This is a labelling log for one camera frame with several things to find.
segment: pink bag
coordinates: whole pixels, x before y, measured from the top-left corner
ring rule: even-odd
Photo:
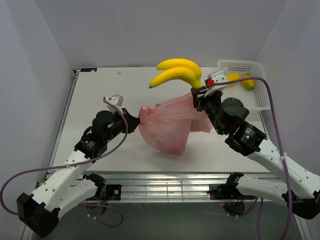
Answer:
[[[141,136],[155,149],[182,156],[189,133],[210,133],[212,124],[204,111],[194,108],[191,93],[159,105],[152,109],[141,104],[138,115]]]

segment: white basket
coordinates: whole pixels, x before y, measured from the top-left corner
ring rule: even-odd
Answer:
[[[239,73],[240,76],[250,74],[267,80],[264,68],[260,63],[255,61],[220,60],[218,61],[218,69],[219,71],[224,71],[225,75],[232,73]],[[251,91],[246,90],[246,88],[238,82],[234,86],[228,86],[223,92],[223,99],[239,99],[252,114],[270,109],[268,92],[262,81],[255,80],[255,88]]]

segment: bunch of bananas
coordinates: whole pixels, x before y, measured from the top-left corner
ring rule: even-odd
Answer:
[[[170,80],[180,79],[191,85],[194,89],[199,89],[201,85],[201,69],[193,61],[185,58],[172,58],[160,62],[156,66],[157,70],[165,70],[156,76],[149,85],[149,88],[157,87]]]

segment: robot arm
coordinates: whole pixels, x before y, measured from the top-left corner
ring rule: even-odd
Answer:
[[[128,133],[135,131],[140,119],[131,116],[121,108],[123,97],[114,95],[109,102],[121,111],[128,123]],[[59,219],[82,201],[97,197],[106,192],[106,182],[97,174],[84,175],[80,184],[70,187],[108,148],[108,142],[120,133],[126,132],[126,125],[120,114],[110,107],[111,111],[97,113],[81,140],[61,168],[52,174],[40,187],[29,195],[22,193],[17,199],[19,219],[40,237],[45,237],[57,226]]]
[[[305,219],[314,218],[320,213],[320,176],[286,156],[292,190],[288,193],[283,159],[277,147],[262,131],[245,121],[249,111],[240,100],[231,97],[221,102],[221,91],[226,85],[214,86],[214,83],[226,81],[224,72],[220,71],[209,76],[206,86],[192,88],[194,107],[199,112],[205,111],[219,135],[228,135],[225,143],[231,149],[261,164],[282,182],[254,179],[235,172],[213,194],[220,194],[222,199],[224,194],[235,198],[251,195],[286,205],[288,194],[292,194],[292,212]]]

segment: gray floor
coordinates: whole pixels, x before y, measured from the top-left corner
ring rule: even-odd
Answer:
[[[124,213],[124,223],[118,228],[109,228],[98,221],[73,210],[61,218],[56,229],[46,240],[256,240],[256,222],[259,204],[238,220],[221,215],[208,215],[201,211],[224,214],[218,203],[139,203],[113,204]],[[261,218],[263,240],[279,239],[285,226],[288,210],[284,206],[265,202]],[[85,207],[77,212],[86,213]],[[116,223],[120,218],[112,210],[103,215],[104,220]],[[300,240],[301,235],[293,218],[286,239]]]

